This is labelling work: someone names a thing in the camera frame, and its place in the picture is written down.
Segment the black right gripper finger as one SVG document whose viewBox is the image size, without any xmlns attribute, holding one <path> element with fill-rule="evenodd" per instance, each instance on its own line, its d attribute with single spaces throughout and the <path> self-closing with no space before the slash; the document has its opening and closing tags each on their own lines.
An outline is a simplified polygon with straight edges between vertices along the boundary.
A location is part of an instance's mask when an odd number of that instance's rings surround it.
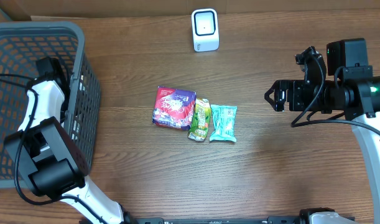
<svg viewBox="0 0 380 224">
<path fill-rule="evenodd" d="M 272 84 L 272 86 L 270 87 L 270 89 L 268 89 L 268 90 L 265 92 L 264 96 L 270 96 L 272 93 L 275 92 L 275 89 L 276 89 L 276 82 L 274 82 L 274 83 Z"/>
<path fill-rule="evenodd" d="M 264 95 L 264 99 L 272 106 L 273 110 L 276 110 L 276 102 L 269 95 Z"/>
</svg>

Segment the teal snack packet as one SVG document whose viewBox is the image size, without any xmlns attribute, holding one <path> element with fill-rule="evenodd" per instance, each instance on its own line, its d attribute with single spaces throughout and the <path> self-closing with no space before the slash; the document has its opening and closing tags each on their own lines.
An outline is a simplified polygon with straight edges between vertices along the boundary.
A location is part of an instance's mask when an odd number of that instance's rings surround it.
<svg viewBox="0 0 380 224">
<path fill-rule="evenodd" d="M 236 142 L 234 136 L 234 124 L 237 112 L 236 106 L 211 105 L 214 131 L 210 141 Z"/>
</svg>

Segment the green tea drink carton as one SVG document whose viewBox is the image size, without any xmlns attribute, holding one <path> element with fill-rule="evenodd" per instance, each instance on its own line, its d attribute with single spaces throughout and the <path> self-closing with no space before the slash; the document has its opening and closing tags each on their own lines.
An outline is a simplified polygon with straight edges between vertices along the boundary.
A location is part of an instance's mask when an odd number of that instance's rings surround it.
<svg viewBox="0 0 380 224">
<path fill-rule="evenodd" d="M 208 134 L 210 118 L 209 101 L 206 98 L 197 98 L 191 127 L 188 130 L 188 138 L 194 141 L 204 141 Z"/>
</svg>

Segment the red purple snack bag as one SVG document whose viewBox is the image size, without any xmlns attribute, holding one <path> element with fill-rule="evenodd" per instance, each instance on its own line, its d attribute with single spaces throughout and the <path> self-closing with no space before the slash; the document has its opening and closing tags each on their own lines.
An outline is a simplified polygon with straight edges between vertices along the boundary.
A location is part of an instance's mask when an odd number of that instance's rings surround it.
<svg viewBox="0 0 380 224">
<path fill-rule="evenodd" d="M 194 115 L 196 96 L 194 91 L 159 86 L 152 122 L 158 126 L 189 130 Z"/>
</svg>

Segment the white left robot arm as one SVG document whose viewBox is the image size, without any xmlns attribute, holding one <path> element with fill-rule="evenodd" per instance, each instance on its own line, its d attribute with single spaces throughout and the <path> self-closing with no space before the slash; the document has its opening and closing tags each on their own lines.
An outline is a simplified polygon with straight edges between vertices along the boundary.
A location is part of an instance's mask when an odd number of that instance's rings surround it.
<svg viewBox="0 0 380 224">
<path fill-rule="evenodd" d="M 123 206 L 107 197 L 90 179 L 84 155 L 61 125 L 69 82 L 56 58 L 35 63 L 39 76 L 27 78 L 24 120 L 4 139 L 14 161 L 14 185 L 21 199 L 41 206 L 66 203 L 87 223 L 134 223 Z"/>
</svg>

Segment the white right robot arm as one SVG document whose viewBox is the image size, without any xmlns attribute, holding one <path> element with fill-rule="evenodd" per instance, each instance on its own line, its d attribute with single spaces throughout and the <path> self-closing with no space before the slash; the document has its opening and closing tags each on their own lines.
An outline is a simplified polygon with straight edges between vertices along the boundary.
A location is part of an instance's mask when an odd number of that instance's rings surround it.
<svg viewBox="0 0 380 224">
<path fill-rule="evenodd" d="M 327 44 L 324 57 L 310 46 L 295 55 L 304 78 L 277 80 L 265 92 L 275 111 L 300 114 L 291 126 L 349 124 L 363 154 L 373 198 L 374 222 L 380 223 L 380 76 L 373 75 L 364 38 Z"/>
</svg>

